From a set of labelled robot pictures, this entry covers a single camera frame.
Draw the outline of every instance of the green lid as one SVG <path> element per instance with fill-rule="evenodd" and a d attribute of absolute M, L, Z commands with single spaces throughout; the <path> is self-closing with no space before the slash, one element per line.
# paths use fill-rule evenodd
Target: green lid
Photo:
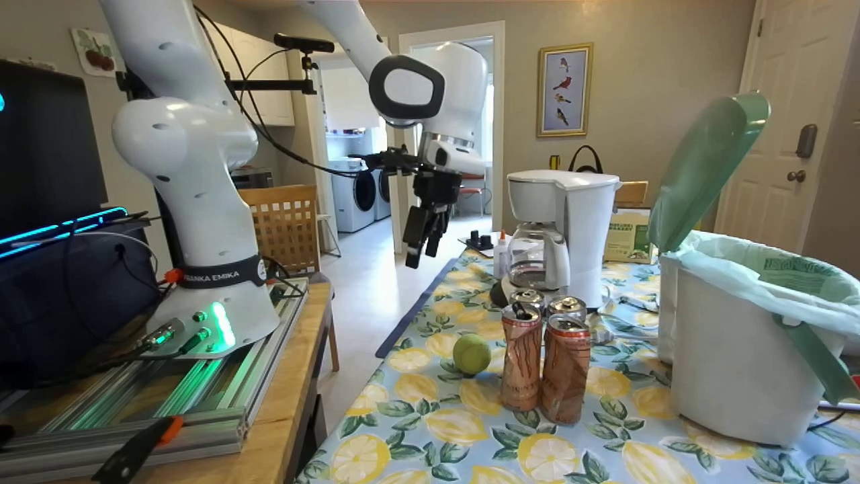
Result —
<path fill-rule="evenodd" d="M 696 118 L 676 144 L 651 212 L 651 242 L 663 253 L 679 247 L 691 227 L 719 199 L 731 171 L 770 118 L 761 94 L 719 97 Z"/>

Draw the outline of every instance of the trash can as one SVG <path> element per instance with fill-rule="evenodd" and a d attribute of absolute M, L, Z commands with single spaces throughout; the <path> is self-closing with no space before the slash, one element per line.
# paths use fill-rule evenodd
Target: trash can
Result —
<path fill-rule="evenodd" d="M 675 366 L 675 411 L 786 446 L 823 394 L 857 394 L 839 351 L 860 342 L 860 281 L 814 257 L 691 233 L 766 120 L 761 94 L 716 100 L 698 116 L 660 183 L 651 242 L 660 250 L 657 354 Z"/>

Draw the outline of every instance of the white coffee maker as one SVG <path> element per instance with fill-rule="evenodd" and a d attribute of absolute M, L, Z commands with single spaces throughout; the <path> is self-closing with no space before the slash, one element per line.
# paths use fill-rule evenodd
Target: white coffee maker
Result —
<path fill-rule="evenodd" d="M 601 308 L 601 253 L 618 183 L 595 171 L 507 171 L 516 233 L 507 242 L 504 284 L 559 290 Z"/>

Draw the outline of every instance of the yellow floral tablecloth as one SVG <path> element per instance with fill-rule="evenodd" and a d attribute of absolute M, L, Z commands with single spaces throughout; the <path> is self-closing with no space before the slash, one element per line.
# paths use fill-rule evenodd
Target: yellow floral tablecloth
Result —
<path fill-rule="evenodd" d="M 605 268 L 614 295 L 609 346 L 593 346 L 583 417 L 546 422 L 496 403 L 499 312 L 491 260 L 464 253 L 414 315 L 298 480 L 860 480 L 860 417 L 809 430 L 794 446 L 750 446 L 679 418 L 656 358 L 657 265 Z M 491 342 L 476 378 L 450 368 L 458 332 Z"/>

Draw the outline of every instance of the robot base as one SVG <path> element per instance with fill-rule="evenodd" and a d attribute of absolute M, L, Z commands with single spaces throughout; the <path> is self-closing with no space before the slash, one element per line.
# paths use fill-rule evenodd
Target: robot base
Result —
<path fill-rule="evenodd" d="M 222 358 L 265 338 L 278 321 L 265 284 L 178 288 L 149 316 L 143 358 Z"/>

